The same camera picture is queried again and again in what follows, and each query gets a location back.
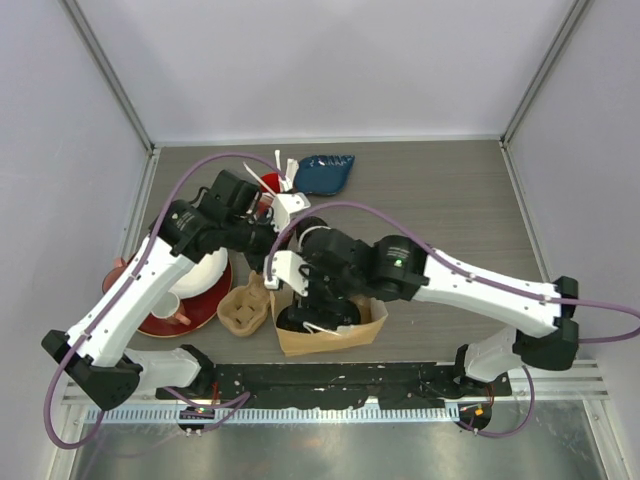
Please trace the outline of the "brown paper bag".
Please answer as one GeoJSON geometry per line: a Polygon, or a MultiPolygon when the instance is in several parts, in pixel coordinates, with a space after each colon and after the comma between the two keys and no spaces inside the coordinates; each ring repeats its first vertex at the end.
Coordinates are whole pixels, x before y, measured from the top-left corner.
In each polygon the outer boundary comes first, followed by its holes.
{"type": "MultiPolygon", "coordinates": [[[[294,292],[289,287],[270,292],[274,325],[278,315],[292,304],[293,298],[294,292]]],[[[281,329],[275,325],[282,352],[287,357],[292,357],[337,351],[373,343],[388,317],[386,304],[380,300],[362,296],[353,297],[352,301],[361,315],[362,323],[359,325],[341,326],[336,330],[329,330],[320,327],[317,323],[311,323],[311,328],[302,333],[281,329]]]]}

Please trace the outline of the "brown pulp cup carrier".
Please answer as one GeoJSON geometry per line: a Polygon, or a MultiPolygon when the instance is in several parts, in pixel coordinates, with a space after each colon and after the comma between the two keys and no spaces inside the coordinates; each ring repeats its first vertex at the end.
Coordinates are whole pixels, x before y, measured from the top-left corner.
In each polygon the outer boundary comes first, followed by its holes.
{"type": "Polygon", "coordinates": [[[270,294],[261,274],[252,271],[248,283],[232,289],[219,303],[221,324],[237,337],[248,337],[265,322],[270,311],[270,294]]]}

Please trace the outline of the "stack of black lids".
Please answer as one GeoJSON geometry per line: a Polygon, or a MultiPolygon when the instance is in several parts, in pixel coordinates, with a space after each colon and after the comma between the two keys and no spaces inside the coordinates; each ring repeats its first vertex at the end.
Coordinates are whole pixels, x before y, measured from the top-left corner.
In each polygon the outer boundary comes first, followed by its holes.
{"type": "Polygon", "coordinates": [[[319,217],[316,217],[316,216],[305,217],[301,219],[300,222],[295,227],[296,236],[300,237],[307,230],[311,228],[316,228],[316,227],[326,228],[328,227],[328,225],[323,219],[319,217]]]}

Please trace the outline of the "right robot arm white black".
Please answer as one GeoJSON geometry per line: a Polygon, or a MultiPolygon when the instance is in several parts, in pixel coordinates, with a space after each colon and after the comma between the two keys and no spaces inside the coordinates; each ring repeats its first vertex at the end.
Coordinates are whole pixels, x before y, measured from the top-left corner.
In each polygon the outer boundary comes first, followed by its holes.
{"type": "Polygon", "coordinates": [[[573,298],[577,283],[527,282],[423,250],[401,235],[369,245],[326,226],[299,227],[298,252],[309,293],[363,296],[383,302],[431,302],[504,323],[493,336],[461,346],[451,380],[472,395],[500,374],[522,365],[547,371],[570,369],[578,350],[578,325],[560,300],[573,298]]]}

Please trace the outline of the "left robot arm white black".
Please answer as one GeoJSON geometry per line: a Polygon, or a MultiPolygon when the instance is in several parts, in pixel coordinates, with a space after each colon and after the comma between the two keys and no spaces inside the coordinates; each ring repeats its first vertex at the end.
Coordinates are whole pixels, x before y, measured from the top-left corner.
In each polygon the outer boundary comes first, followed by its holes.
{"type": "Polygon", "coordinates": [[[214,383],[212,361],[191,345],[140,352],[127,345],[175,283],[221,248],[243,253],[262,267],[278,233],[308,206],[292,193],[274,196],[271,216],[254,217],[260,187],[223,170],[197,203],[171,199],[125,271],[96,306],[68,331],[49,331],[43,348],[59,369],[102,410],[135,392],[172,387],[193,399],[214,383]]]}

